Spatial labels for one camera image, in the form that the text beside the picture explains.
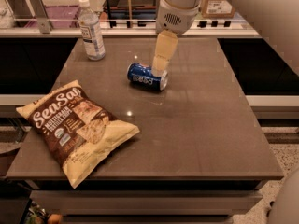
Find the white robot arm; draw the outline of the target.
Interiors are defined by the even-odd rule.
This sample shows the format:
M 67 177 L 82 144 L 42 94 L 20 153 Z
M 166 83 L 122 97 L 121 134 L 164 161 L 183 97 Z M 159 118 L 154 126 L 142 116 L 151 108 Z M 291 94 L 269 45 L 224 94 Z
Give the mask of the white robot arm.
M 299 0 L 227 0 L 299 74 Z M 160 0 L 157 30 L 182 35 L 190 29 L 199 0 Z M 299 224 L 299 168 L 285 179 L 269 212 L 267 224 Z

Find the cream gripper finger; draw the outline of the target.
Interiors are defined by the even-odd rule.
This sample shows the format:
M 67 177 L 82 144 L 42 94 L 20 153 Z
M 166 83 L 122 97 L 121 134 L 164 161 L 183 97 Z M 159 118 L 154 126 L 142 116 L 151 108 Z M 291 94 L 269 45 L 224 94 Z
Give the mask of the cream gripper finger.
M 163 30 L 158 34 L 155 54 L 151 66 L 151 72 L 160 77 L 167 69 L 178 45 L 178 37 L 175 33 Z

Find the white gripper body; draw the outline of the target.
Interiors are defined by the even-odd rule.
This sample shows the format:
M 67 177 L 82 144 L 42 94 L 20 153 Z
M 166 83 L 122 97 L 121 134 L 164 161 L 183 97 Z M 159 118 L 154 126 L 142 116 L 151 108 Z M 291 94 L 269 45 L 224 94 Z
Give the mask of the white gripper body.
M 200 0 L 160 0 L 156 31 L 171 31 L 182 35 L 188 31 L 198 13 Z

